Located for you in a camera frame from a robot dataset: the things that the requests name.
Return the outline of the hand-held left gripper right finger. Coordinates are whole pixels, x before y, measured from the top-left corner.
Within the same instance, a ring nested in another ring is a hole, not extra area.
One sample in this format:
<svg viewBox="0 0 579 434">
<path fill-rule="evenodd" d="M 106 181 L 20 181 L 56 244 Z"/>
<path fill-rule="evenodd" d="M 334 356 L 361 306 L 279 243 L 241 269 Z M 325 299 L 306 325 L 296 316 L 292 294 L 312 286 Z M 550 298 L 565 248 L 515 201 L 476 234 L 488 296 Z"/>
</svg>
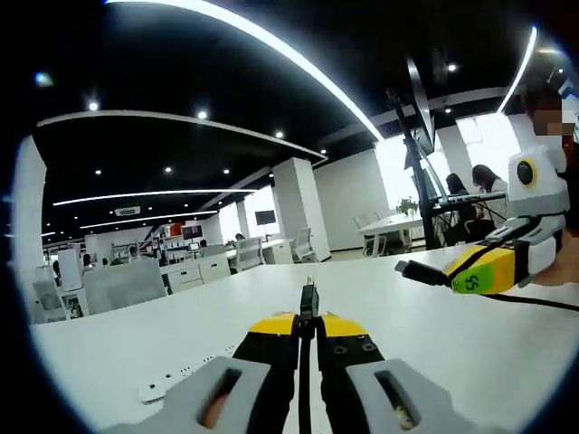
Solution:
<svg viewBox="0 0 579 434">
<path fill-rule="evenodd" d="M 318 322 L 321 397 L 334 433 L 471 433 L 450 394 L 400 359 L 386 359 L 358 323 Z"/>
</svg>

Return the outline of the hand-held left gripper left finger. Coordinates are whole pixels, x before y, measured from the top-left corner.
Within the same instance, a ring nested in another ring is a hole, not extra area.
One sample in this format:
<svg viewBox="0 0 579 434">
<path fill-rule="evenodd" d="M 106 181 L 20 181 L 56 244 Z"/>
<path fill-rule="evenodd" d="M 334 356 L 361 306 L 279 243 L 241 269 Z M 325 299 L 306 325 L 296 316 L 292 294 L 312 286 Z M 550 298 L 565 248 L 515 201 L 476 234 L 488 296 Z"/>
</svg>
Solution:
<svg viewBox="0 0 579 434">
<path fill-rule="evenodd" d="M 217 356 L 168 389 L 160 411 L 107 433 L 281 433 L 294 397 L 299 317 L 261 320 L 231 357 Z"/>
</svg>

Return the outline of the person's right hand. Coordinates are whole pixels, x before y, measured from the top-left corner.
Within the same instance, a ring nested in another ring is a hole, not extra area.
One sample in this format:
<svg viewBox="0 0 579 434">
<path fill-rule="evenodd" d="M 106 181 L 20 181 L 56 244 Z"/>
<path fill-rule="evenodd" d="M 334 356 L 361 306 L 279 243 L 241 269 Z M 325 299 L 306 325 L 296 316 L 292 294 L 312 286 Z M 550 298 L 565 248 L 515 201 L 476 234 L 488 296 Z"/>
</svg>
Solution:
<svg viewBox="0 0 579 434">
<path fill-rule="evenodd" d="M 540 286 L 555 287 L 566 283 L 578 283 L 578 230 L 562 232 L 561 249 L 550 267 L 537 274 L 533 282 Z"/>
</svg>

